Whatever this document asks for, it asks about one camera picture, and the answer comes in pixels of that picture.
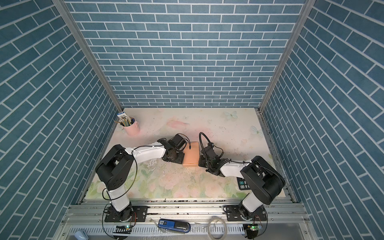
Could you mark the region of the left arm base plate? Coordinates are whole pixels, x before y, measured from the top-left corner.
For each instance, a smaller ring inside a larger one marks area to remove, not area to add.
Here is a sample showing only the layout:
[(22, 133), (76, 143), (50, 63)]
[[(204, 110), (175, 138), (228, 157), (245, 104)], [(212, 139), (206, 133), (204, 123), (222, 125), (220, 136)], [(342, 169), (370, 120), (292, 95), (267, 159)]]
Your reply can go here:
[(104, 211), (104, 221), (107, 223), (123, 223), (123, 222), (145, 222), (148, 207), (133, 206), (127, 207), (121, 212), (117, 212), (113, 206), (108, 206)]

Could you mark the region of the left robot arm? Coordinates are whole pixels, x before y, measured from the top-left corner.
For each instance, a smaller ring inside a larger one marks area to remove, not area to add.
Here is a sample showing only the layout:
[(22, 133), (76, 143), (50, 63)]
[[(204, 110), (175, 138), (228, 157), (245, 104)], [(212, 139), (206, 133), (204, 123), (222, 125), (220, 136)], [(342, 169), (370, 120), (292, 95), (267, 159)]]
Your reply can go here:
[(125, 186), (131, 168), (135, 167), (134, 178), (137, 178), (139, 163), (162, 159), (165, 162), (182, 164), (184, 150), (191, 148), (192, 143), (188, 137), (176, 134), (169, 140), (161, 138), (153, 144), (135, 148), (115, 145), (109, 150), (96, 166), (96, 174), (106, 187), (102, 192), (103, 199), (110, 202), (120, 222), (131, 220), (133, 215), (132, 204), (128, 197), (130, 188)]

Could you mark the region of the black calculator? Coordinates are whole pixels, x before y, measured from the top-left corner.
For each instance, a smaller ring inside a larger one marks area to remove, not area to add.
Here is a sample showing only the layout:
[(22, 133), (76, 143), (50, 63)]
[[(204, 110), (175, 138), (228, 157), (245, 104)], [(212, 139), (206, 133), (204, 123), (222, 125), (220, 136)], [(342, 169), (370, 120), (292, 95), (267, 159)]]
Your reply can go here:
[(237, 182), (240, 191), (247, 191), (251, 189), (245, 179), (237, 178)]

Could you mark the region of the pink pen cup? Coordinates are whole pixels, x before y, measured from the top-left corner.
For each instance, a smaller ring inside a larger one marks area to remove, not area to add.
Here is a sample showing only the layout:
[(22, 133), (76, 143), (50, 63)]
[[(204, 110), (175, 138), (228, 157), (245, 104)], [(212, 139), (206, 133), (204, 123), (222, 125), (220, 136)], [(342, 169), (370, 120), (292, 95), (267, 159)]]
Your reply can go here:
[(127, 126), (127, 127), (122, 126), (123, 130), (130, 137), (137, 136), (141, 132), (139, 123), (134, 118), (132, 118), (132, 121), (133, 122), (130, 126)]

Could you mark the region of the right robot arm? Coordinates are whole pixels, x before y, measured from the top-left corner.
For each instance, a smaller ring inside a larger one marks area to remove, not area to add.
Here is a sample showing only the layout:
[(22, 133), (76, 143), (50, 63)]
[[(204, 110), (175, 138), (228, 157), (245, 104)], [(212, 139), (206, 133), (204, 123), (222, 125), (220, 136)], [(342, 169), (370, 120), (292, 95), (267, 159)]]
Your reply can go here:
[(201, 150), (199, 166), (219, 177), (243, 179), (251, 193), (239, 204), (239, 214), (249, 220), (256, 215), (256, 210), (263, 205), (270, 205), (286, 185), (284, 178), (261, 156), (249, 161), (221, 159), (210, 143)]

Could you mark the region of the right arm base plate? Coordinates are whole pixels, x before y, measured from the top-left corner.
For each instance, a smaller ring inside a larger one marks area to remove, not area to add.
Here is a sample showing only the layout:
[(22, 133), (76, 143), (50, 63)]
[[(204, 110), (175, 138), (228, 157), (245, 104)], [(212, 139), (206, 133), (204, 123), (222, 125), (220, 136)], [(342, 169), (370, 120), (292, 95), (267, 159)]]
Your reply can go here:
[(249, 212), (245, 207), (241, 207), (240, 205), (224, 205), (223, 211), (229, 222), (266, 221), (268, 219), (267, 212), (263, 206), (253, 212)]

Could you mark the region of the blue handheld device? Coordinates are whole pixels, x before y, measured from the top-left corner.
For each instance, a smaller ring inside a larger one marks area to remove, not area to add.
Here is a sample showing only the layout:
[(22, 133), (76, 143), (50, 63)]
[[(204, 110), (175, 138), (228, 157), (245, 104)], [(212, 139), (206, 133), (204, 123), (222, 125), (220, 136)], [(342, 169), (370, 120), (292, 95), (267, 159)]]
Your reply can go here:
[(191, 230), (191, 225), (187, 222), (160, 219), (158, 222), (158, 227), (164, 230), (175, 231), (179, 233), (189, 233)]

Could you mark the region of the pink paper box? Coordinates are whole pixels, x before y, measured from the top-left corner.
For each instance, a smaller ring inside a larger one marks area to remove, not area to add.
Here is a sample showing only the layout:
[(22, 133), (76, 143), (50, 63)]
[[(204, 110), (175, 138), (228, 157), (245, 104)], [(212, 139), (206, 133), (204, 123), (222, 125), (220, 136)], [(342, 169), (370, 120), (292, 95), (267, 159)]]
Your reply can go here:
[(198, 167), (200, 159), (200, 144), (198, 142), (187, 144), (184, 148), (184, 154), (184, 168)]

